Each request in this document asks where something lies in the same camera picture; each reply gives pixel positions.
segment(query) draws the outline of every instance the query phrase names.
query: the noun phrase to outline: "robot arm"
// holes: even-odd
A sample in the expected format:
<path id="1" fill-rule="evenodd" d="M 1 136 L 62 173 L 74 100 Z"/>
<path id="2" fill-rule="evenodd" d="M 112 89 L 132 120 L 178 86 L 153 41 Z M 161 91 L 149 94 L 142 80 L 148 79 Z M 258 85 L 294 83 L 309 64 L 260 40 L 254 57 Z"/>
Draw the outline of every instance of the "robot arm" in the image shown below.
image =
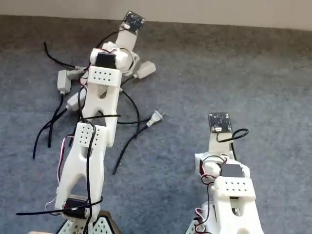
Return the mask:
<path id="1" fill-rule="evenodd" d="M 195 170 L 213 201 L 208 194 L 208 201 L 196 208 L 197 217 L 186 234 L 263 234 L 250 170 L 235 160 L 231 147 L 240 137 L 233 136 L 227 113 L 210 114 L 209 122 L 209 151 L 195 154 Z"/>

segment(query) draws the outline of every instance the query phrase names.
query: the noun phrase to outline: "hole pattern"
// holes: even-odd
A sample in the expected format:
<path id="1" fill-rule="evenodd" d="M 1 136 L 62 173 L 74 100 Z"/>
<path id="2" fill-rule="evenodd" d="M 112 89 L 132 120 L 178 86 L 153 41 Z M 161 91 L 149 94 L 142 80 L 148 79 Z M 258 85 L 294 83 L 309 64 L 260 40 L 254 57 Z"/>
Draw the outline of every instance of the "hole pattern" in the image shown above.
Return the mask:
<path id="1" fill-rule="evenodd" d="M 84 226 L 68 221 L 60 230 L 60 234 L 82 234 Z M 105 218 L 100 218 L 91 234 L 113 234 Z"/>
<path id="2" fill-rule="evenodd" d="M 109 76 L 111 76 L 112 75 L 112 73 L 106 73 L 106 72 L 104 72 L 104 75 L 109 75 Z M 111 81 L 111 79 L 110 78 L 104 78 L 104 77 L 96 77 L 96 76 L 94 76 L 93 77 L 93 79 L 98 79 L 98 80 L 108 80 L 108 81 Z"/>

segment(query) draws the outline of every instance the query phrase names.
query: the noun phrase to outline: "white connector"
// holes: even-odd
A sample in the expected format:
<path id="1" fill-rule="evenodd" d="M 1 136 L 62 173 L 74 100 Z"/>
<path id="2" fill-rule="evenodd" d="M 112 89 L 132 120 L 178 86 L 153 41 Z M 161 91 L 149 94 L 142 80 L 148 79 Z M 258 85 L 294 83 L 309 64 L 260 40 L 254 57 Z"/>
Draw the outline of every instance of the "white connector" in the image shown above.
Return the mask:
<path id="1" fill-rule="evenodd" d="M 71 82 L 67 77 L 67 71 L 62 70 L 58 72 L 58 90 L 61 94 L 69 93 Z"/>
<path id="2" fill-rule="evenodd" d="M 140 65 L 139 69 L 133 74 L 135 78 L 142 79 L 156 71 L 156 66 L 150 61 L 144 62 Z"/>
<path id="3" fill-rule="evenodd" d="M 79 70 L 66 71 L 62 70 L 58 72 L 58 90 L 61 94 L 69 93 L 71 88 L 71 80 L 79 79 L 85 71 L 83 68 Z"/>
<path id="4" fill-rule="evenodd" d="M 80 102 L 83 103 L 86 98 L 86 90 L 83 89 L 80 93 Z M 78 93 L 71 96 L 70 99 L 68 99 L 66 108 L 71 111 L 78 110 Z"/>
<path id="5" fill-rule="evenodd" d="M 155 111 L 151 117 L 151 119 L 146 123 L 148 127 L 151 127 L 153 124 L 161 121 L 163 119 L 163 116 L 165 115 L 164 112 L 161 112 L 160 110 Z"/>

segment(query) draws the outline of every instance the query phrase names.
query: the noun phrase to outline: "wall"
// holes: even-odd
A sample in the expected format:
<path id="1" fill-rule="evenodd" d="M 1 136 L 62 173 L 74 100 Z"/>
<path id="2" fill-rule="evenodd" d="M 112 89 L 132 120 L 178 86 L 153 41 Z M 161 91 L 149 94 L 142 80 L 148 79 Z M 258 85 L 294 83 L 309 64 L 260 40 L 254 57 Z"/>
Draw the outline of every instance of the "wall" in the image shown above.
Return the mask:
<path id="1" fill-rule="evenodd" d="M 311 0 L 0 0 L 0 14 L 120 20 L 127 10 L 149 21 L 312 30 Z"/>

